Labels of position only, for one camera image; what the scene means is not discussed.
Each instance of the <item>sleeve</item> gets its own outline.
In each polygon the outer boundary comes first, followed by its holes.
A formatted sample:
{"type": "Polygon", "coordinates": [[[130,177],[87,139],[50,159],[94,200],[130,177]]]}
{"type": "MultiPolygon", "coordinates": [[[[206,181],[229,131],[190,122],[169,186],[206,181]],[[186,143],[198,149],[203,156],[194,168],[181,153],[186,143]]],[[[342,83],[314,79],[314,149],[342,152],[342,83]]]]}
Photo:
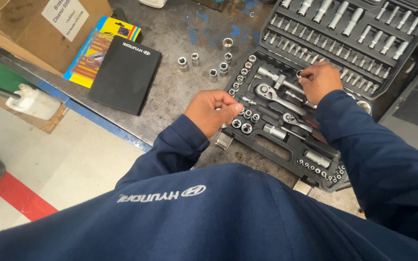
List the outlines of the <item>sleeve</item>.
{"type": "Polygon", "coordinates": [[[180,115],[154,141],[153,148],[138,157],[116,188],[154,176],[189,170],[210,142],[185,115],[180,115]]]}
{"type": "Polygon", "coordinates": [[[342,154],[366,218],[418,240],[418,150],[375,123],[344,91],[322,98],[316,116],[342,154]]]}

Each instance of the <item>navy blue sweatshirt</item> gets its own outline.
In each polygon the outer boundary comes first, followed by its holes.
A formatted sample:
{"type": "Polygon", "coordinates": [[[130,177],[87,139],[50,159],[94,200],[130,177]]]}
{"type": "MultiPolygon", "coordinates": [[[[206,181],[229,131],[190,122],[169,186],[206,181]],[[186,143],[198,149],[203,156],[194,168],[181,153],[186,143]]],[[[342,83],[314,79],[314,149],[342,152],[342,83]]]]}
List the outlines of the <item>navy blue sweatshirt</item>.
{"type": "Polygon", "coordinates": [[[242,164],[180,116],[114,190],[0,232],[0,260],[418,260],[418,151],[343,91],[317,108],[367,220],[242,164]]]}

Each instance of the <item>cardboard box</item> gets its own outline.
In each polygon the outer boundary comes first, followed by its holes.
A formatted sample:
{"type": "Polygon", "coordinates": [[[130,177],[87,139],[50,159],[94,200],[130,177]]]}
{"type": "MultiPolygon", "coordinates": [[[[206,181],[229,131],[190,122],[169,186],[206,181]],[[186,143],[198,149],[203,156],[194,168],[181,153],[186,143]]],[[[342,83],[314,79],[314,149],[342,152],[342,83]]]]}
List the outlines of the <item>cardboard box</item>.
{"type": "Polygon", "coordinates": [[[107,0],[0,0],[0,47],[61,76],[111,15],[107,0]]]}

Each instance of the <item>metal workbench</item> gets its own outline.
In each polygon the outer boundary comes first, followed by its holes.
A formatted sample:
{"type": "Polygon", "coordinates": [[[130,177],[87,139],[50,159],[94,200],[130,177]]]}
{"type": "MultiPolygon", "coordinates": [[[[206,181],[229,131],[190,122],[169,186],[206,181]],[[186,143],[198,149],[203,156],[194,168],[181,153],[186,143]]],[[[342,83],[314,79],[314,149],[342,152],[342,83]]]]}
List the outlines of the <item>metal workbench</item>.
{"type": "MultiPolygon", "coordinates": [[[[162,9],[129,0],[110,0],[110,4],[113,9],[122,8],[128,22],[142,28],[142,40],[138,42],[162,53],[162,61],[140,116],[92,102],[87,98],[88,88],[23,62],[3,50],[0,51],[0,62],[20,74],[21,69],[33,74],[149,145],[153,144],[160,131],[184,112],[197,92],[225,87],[230,75],[236,73],[232,68],[243,63],[246,53],[258,46],[259,32],[272,10],[271,5],[254,0],[230,1],[222,13],[190,0],[170,0],[162,9]],[[208,71],[217,68],[223,61],[225,52],[221,41],[226,37],[235,42],[231,51],[233,60],[229,75],[219,77],[213,84],[209,82],[208,71]],[[190,65],[188,72],[180,72],[177,58],[189,58],[193,52],[200,55],[200,67],[190,65]]],[[[214,139],[215,136],[196,167],[243,163],[275,176],[290,187],[298,180],[287,169],[236,141],[233,141],[227,151],[223,151],[214,145],[214,139]]],[[[289,157],[283,149],[261,137],[257,142],[282,157],[289,157]]],[[[146,151],[149,145],[145,143],[139,141],[134,145],[146,151]]],[[[358,205],[352,189],[332,194],[315,189],[311,196],[352,214],[357,213],[358,205]]]]}

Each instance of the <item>black notebook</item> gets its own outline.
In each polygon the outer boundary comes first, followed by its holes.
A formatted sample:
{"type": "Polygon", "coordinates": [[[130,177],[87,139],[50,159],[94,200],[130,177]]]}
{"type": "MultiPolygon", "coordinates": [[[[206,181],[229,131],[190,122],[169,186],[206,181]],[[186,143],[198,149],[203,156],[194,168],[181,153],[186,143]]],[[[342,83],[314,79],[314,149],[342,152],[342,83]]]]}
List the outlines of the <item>black notebook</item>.
{"type": "Polygon", "coordinates": [[[160,58],[156,50],[114,36],[88,98],[138,115],[160,58]]]}

